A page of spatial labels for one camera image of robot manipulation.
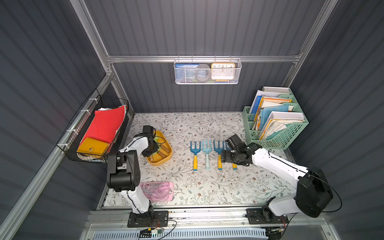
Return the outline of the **dark blue rake yellow handle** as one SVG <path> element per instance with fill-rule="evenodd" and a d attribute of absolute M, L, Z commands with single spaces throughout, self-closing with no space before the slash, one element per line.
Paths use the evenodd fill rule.
<path fill-rule="evenodd" d="M 225 148 L 226 148 L 227 151 L 231 151 L 231 149 L 229 148 L 227 142 L 225 142 Z M 237 170 L 238 169 L 238 166 L 236 164 L 234 164 L 234 163 L 232 163 L 232 167 L 233 167 L 233 170 Z"/>

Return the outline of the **yellow plastic storage box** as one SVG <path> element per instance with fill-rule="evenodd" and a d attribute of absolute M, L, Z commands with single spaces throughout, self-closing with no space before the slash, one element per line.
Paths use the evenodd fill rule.
<path fill-rule="evenodd" d="M 155 142 L 158 144 L 159 149 L 156 153 L 147 157 L 147 161 L 153 166 L 158 167 L 171 159 L 173 149 L 161 131 L 156 130 Z"/>

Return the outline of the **light blue rake pale handle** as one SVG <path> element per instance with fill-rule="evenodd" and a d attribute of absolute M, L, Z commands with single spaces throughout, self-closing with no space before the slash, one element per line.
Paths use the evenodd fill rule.
<path fill-rule="evenodd" d="M 212 141 L 211 140 L 202 140 L 202 151 L 206 156 L 206 169 L 209 170 L 211 168 L 210 165 L 210 153 L 212 152 Z"/>

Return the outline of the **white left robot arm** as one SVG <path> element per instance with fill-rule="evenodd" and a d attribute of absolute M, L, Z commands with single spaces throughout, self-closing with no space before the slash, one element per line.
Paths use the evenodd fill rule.
<path fill-rule="evenodd" d="M 143 126 L 143 131 L 117 153 L 108 154 L 107 186 L 120 193 L 130 204 L 132 212 L 142 215 L 150 210 L 150 200 L 140 187 L 139 155 L 150 157 L 159 149 L 156 130 Z"/>

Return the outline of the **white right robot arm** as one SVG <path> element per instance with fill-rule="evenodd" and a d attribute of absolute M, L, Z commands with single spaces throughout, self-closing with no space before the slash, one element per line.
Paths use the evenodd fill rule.
<path fill-rule="evenodd" d="M 286 161 L 255 143 L 246 144 L 237 135 L 225 140 L 227 150 L 221 153 L 223 163 L 264 168 L 288 182 L 296 192 L 283 197 L 272 197 L 262 206 L 262 216 L 270 223 L 277 217 L 303 213 L 317 218 L 334 195 L 324 172 Z"/>

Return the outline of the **yellow box in basket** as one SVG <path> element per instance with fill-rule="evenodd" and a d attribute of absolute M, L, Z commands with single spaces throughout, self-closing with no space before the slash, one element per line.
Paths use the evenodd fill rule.
<path fill-rule="evenodd" d="M 77 153 L 85 155 L 103 155 L 110 147 L 109 143 L 92 138 L 85 138 L 79 144 Z"/>

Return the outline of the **blue box in basket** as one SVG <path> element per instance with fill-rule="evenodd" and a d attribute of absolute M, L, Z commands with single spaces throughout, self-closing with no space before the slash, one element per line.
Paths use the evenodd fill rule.
<path fill-rule="evenodd" d="M 199 64 L 192 63 L 176 63 L 175 68 L 175 82 L 177 84 L 189 84 L 197 81 L 196 68 Z"/>

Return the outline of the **red folder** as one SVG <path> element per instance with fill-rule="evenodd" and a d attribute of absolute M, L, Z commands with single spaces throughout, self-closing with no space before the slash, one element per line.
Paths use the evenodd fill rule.
<path fill-rule="evenodd" d="M 92 138 L 111 144 L 125 120 L 126 111 L 126 105 L 111 110 L 95 111 L 95 117 L 82 140 Z"/>

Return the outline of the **green plastic file organizer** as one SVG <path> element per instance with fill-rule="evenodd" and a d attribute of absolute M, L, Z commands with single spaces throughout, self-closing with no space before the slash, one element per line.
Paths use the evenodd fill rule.
<path fill-rule="evenodd" d="M 290 88 L 263 87 L 251 106 L 244 107 L 247 143 L 267 149 L 285 150 L 308 126 L 299 102 Z"/>

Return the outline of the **papers and folders stack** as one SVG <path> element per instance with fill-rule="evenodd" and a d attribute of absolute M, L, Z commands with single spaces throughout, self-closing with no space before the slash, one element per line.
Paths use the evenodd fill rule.
<path fill-rule="evenodd" d="M 252 102 L 251 129 L 258 131 L 258 140 L 266 141 L 291 125 L 306 125 L 305 117 L 292 90 L 285 87 L 263 87 Z"/>

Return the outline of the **pink plastic case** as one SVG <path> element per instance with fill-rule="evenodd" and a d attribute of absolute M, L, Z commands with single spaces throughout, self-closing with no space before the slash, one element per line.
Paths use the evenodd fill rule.
<path fill-rule="evenodd" d="M 144 182 L 140 187 L 151 202 L 170 202 L 174 197 L 173 182 Z"/>

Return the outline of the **grey tape roll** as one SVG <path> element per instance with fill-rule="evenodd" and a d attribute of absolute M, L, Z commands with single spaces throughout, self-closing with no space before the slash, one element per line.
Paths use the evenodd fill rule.
<path fill-rule="evenodd" d="M 211 68 L 207 64 L 199 64 L 196 67 L 195 77 L 199 82 L 207 82 L 211 79 Z"/>

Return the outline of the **yellow white clock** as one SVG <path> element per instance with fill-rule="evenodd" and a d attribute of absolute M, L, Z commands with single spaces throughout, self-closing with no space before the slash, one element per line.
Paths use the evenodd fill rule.
<path fill-rule="evenodd" d="M 216 82 L 231 81 L 235 78 L 235 63 L 212 63 L 211 78 Z"/>

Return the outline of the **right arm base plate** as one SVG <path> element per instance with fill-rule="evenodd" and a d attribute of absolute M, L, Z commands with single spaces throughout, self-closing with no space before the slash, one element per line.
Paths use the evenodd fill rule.
<path fill-rule="evenodd" d="M 250 225 L 261 224 L 287 224 L 289 219 L 286 215 L 275 216 L 270 210 L 263 208 L 246 209 L 245 217 Z"/>

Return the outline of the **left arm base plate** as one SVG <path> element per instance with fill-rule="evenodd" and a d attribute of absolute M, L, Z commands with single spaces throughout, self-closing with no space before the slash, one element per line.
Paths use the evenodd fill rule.
<path fill-rule="evenodd" d="M 128 228 L 155 228 L 167 227 L 169 221 L 168 211 L 149 211 L 144 214 L 130 213 Z"/>

